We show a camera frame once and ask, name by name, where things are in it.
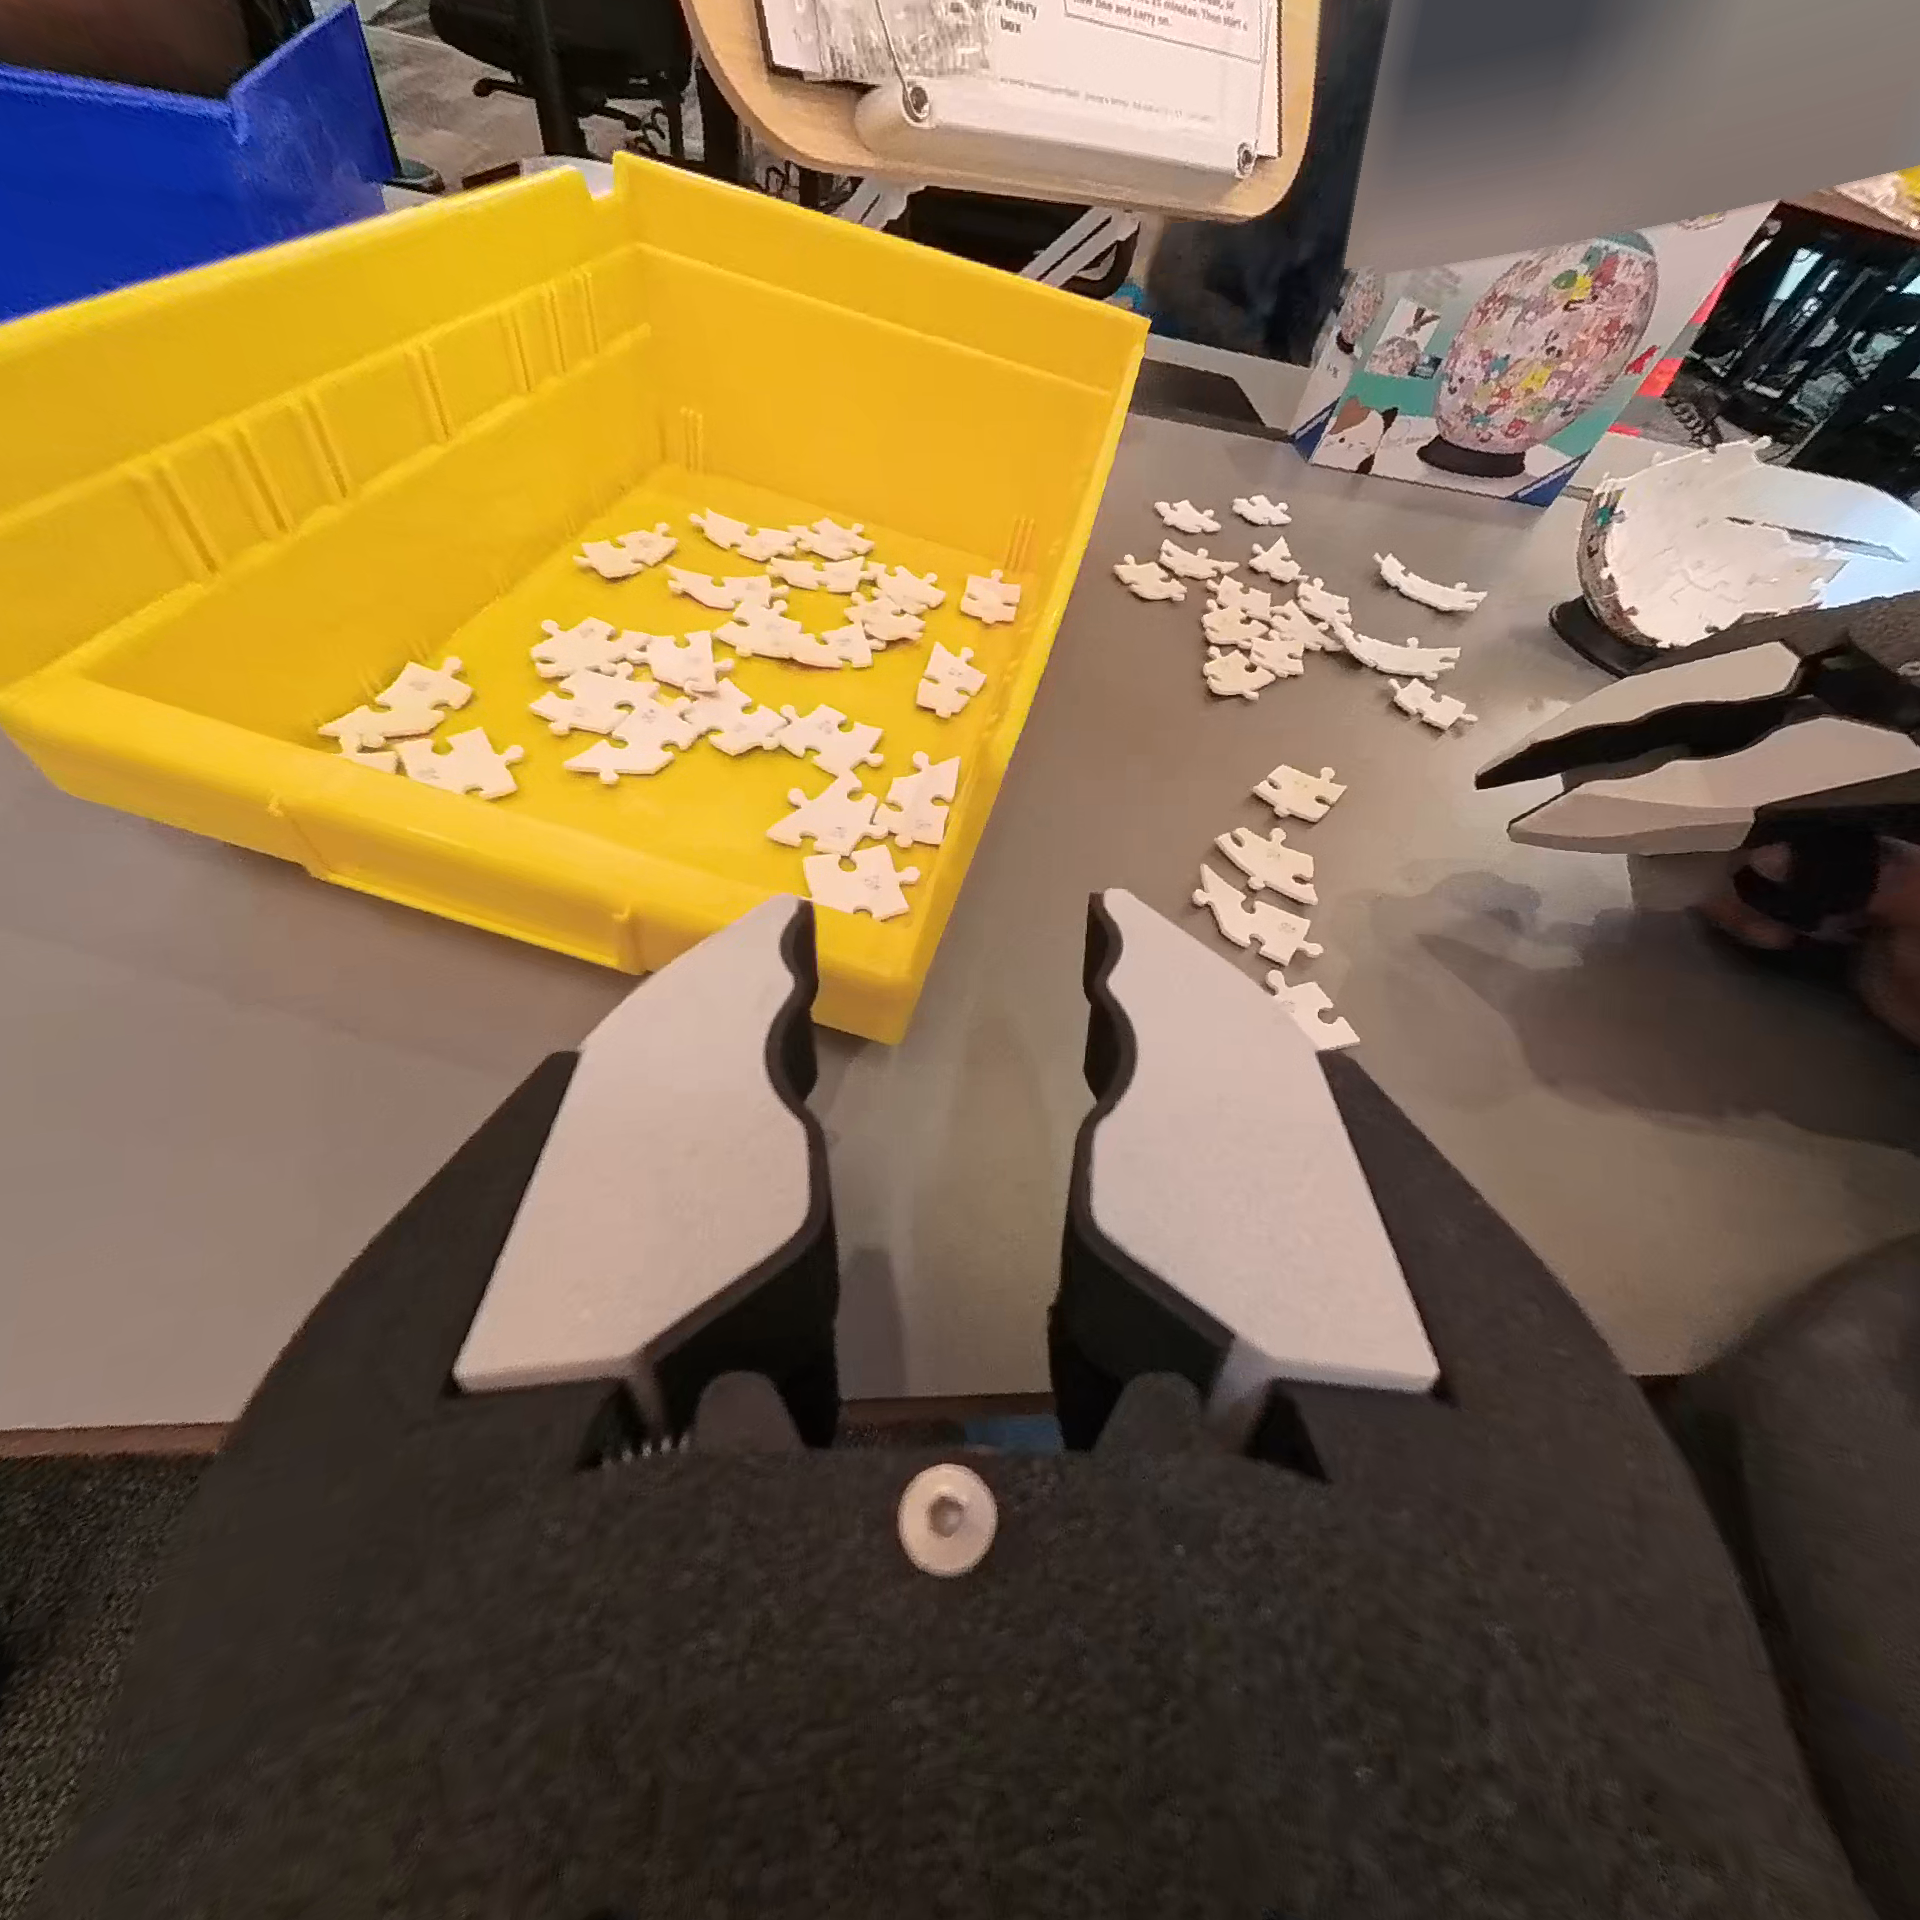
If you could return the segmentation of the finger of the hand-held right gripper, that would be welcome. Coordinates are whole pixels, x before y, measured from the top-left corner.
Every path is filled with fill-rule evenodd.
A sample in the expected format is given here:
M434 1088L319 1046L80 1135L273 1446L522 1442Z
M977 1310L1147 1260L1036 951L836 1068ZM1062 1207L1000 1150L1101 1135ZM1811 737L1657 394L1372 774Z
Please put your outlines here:
M1701 648L1573 703L1477 774L1477 789L1556 781L1645 781L1678 764L1732 760L1789 720L1822 636Z
M1513 820L1507 840L1552 851L1734 851L1774 804L1824 804L1908 776L1917 776L1917 743L1903 731L1814 715L1734 754L1573 785Z

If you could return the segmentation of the person's right hand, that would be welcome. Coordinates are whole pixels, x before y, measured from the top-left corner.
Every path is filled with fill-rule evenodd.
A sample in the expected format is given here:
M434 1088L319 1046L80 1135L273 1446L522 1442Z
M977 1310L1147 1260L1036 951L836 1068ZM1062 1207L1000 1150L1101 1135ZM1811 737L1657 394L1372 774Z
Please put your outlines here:
M1917 846L1885 840L1876 860L1876 880L1863 903L1847 919L1829 919L1811 935L1762 914L1738 890L1739 873L1787 879L1789 850L1783 846L1739 855L1716 890L1697 903L1697 919L1775 970L1847 989L1874 1021L1917 1046Z

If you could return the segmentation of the black office chair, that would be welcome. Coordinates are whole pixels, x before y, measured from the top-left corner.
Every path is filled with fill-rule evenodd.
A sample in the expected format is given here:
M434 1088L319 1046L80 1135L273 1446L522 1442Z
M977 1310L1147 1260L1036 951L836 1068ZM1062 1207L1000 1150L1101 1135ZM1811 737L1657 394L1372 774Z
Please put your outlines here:
M629 133L628 149L686 160L686 91L691 89L691 34L678 4L428 4L432 37L479 63L472 96L542 104L544 83L575 131L588 117Z

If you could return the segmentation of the partly built puzzle ball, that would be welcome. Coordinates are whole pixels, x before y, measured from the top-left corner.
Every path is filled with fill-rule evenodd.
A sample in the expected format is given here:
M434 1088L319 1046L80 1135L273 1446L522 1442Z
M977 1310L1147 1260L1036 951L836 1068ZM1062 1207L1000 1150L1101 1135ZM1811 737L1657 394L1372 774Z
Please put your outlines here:
M1917 508L1720 445L1616 478L1578 534L1581 605L1629 661L1703 642L1744 620L1843 612L1917 592Z

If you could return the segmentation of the pile white puzzle pieces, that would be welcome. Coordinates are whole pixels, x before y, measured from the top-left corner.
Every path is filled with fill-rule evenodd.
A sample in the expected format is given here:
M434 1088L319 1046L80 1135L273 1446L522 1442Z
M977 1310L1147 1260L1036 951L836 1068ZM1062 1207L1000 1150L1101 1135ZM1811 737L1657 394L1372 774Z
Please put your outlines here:
M1477 726L1477 712L1449 688L1460 648L1368 636L1352 599L1301 566L1283 498L1247 494L1217 514L1181 497L1155 498L1152 514L1160 549L1147 559L1121 556L1113 580L1141 605L1198 620L1202 680L1214 699L1254 703L1301 680L1313 655L1334 655L1377 677L1391 705L1426 731Z

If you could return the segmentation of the colourful puzzle ball box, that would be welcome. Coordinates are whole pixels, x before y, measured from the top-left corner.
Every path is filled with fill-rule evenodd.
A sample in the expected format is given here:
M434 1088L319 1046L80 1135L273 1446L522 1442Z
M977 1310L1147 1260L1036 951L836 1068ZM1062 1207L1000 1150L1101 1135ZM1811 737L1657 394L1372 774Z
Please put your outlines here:
M1774 203L1349 270L1290 445L1315 467L1549 505L1714 304Z

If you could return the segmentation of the heap white puzzle pieces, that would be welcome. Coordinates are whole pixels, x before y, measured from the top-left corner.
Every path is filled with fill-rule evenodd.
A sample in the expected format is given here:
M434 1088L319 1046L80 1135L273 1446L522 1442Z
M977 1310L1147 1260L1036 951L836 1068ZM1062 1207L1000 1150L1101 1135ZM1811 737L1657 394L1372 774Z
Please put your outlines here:
M947 841L964 759L887 754L884 720L755 691L742 669L869 677L900 652L908 712L947 726L982 699L988 677L977 648L931 636L931 617L1013 628L1021 584L1000 569L972 570L950 605L937 570L877 562L861 523L828 516L744 523L697 508L689 532L729 569L675 566L678 534L666 523L582 542L575 569L603 584L661 576L669 612L701 624L656 634L608 617L544 620L528 648L540 680L528 718L571 747L565 774L608 789L661 776L700 747L729 760L790 759L814 785L785 793L763 840L803 855L803 894L846 919L906 919L921 873L900 855Z

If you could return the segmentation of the blue plastic bin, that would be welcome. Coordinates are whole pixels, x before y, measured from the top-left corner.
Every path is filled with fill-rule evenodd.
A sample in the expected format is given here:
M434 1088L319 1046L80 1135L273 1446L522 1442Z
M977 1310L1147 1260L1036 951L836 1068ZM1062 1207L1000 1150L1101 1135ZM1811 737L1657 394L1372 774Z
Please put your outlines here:
M3 321L378 217L394 178L353 6L223 99L3 64Z

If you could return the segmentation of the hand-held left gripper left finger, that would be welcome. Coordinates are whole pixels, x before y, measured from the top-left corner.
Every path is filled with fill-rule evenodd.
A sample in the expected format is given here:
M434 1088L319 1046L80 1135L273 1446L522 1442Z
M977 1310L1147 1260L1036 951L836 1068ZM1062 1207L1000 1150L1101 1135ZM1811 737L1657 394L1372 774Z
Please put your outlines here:
M617 1382L682 1433L716 1377L767 1377L836 1437L836 1224L815 1080L814 907L769 897L582 1040L455 1359L466 1394Z

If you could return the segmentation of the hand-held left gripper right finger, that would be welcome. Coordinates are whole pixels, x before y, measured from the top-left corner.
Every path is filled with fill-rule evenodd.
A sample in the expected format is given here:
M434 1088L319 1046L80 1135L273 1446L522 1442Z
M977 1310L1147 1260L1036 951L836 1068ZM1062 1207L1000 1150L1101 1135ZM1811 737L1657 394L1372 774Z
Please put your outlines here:
M1132 890L1084 927L1084 1112L1051 1396L1095 1449L1141 1377L1249 1449L1293 1388L1430 1396L1443 1369L1313 1040Z

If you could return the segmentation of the yellow plastic bin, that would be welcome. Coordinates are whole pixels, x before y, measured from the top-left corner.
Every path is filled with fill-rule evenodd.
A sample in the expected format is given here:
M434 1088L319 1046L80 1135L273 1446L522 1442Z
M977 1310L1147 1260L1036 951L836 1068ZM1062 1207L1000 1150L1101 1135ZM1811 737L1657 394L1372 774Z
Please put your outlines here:
M769 712L956 759L887 921L825 911L815 1018L900 1040L1068 613L1136 312L617 158L3 325L3 731L66 793L646 973L777 890L815 754L701 741L613 787L528 705L544 620L701 634L691 516L828 519L931 578L869 667L744 661Z

